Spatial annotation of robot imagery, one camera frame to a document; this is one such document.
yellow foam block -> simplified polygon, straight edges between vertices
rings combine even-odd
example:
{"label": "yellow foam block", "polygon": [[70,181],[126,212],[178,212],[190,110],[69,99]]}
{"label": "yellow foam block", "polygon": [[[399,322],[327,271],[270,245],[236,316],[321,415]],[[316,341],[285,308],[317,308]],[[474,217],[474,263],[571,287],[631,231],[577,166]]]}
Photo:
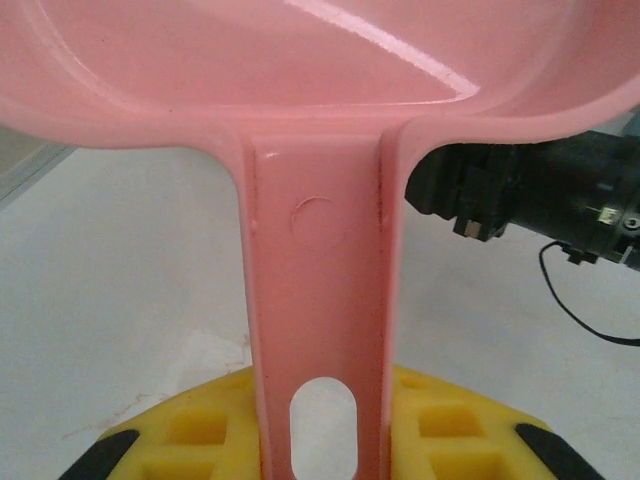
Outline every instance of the yellow foam block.
{"label": "yellow foam block", "polygon": [[[539,420],[405,368],[393,386],[393,480],[555,480],[514,431]],[[107,432],[140,432],[109,480],[259,480],[250,368],[184,392]]]}

black mechanical device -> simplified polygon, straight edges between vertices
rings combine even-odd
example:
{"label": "black mechanical device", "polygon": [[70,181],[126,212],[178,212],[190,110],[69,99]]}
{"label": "black mechanical device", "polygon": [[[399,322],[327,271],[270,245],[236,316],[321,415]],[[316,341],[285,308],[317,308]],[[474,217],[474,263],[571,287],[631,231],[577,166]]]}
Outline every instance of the black mechanical device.
{"label": "black mechanical device", "polygon": [[586,132],[530,145],[447,145],[409,179],[406,199],[483,242],[510,223],[557,240],[569,260],[640,271],[640,138]]}

pink plastic scoop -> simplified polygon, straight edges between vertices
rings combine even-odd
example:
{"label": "pink plastic scoop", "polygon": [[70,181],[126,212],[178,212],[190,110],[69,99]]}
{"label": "pink plastic scoop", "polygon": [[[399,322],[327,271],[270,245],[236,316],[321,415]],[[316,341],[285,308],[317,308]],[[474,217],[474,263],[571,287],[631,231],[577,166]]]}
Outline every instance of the pink plastic scoop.
{"label": "pink plastic scoop", "polygon": [[0,121],[186,145],[238,189],[263,477],[289,404],[344,382],[356,478],[389,478],[404,186],[453,142],[532,142],[640,100],[636,0],[0,0]]}

white surface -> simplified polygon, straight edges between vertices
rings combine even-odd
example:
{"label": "white surface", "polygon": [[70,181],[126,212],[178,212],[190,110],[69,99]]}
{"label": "white surface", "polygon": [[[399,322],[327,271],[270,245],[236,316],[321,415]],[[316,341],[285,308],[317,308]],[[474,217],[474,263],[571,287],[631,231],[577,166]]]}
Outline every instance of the white surface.
{"label": "white surface", "polygon": [[[163,149],[79,150],[0,212],[0,478],[55,479],[104,429],[250,363],[236,210],[216,162]],[[608,480],[636,478],[640,350],[554,305],[545,242],[510,228],[483,245],[407,207],[398,363],[541,417]],[[640,275],[549,258],[576,312],[640,332]],[[318,451],[342,425],[317,430]]]}

circular mark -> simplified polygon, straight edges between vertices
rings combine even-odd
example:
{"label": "circular mark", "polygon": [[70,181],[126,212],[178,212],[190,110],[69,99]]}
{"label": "circular mark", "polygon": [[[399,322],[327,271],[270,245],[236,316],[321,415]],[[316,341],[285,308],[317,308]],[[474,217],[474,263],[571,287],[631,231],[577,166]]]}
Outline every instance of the circular mark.
{"label": "circular mark", "polygon": [[312,250],[329,250],[344,236],[340,209],[329,198],[311,197],[300,203],[291,217],[294,238]]}

